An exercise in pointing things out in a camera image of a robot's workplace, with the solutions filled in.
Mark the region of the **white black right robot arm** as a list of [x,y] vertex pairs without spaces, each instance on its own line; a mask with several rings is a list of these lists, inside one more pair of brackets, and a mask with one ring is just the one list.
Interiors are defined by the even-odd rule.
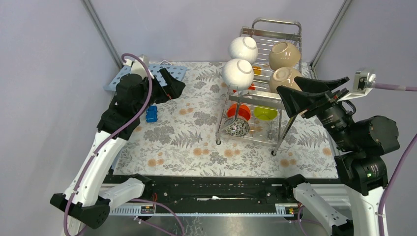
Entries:
[[334,161],[352,218],[333,208],[301,174],[284,180],[282,196],[308,209],[330,236],[386,235],[382,197],[388,175],[382,156],[400,147],[397,124],[385,116],[354,121],[356,107],[342,88],[347,81],[347,77],[332,81],[295,77],[298,89],[278,86],[276,90],[289,117],[316,117],[341,152]]

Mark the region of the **white bowl front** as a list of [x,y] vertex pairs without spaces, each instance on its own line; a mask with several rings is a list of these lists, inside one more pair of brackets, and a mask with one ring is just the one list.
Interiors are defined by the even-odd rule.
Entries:
[[232,59],[225,63],[221,75],[226,85],[239,91],[248,89],[254,79],[252,65],[244,59]]

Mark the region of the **white bowl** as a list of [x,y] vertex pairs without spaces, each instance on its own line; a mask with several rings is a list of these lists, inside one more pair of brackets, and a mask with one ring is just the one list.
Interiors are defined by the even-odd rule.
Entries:
[[232,40],[228,52],[231,59],[244,59],[250,64],[254,64],[258,57],[257,43],[249,36],[241,36]]
[[244,59],[232,59],[225,63],[221,75],[226,85],[239,91],[248,89],[254,79],[252,65]]

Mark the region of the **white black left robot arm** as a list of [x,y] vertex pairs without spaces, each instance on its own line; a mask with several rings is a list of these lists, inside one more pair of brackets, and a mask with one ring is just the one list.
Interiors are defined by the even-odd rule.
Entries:
[[110,211],[134,199],[147,202],[154,197],[152,181],[140,174],[109,190],[101,185],[110,167],[140,124],[140,115],[153,104],[161,104],[181,96],[185,83],[175,79],[165,68],[160,76],[128,73],[116,85],[116,93],[97,125],[91,149],[70,186],[54,194],[51,205],[64,213],[64,234],[69,235],[68,219],[72,217],[85,227],[97,229]]

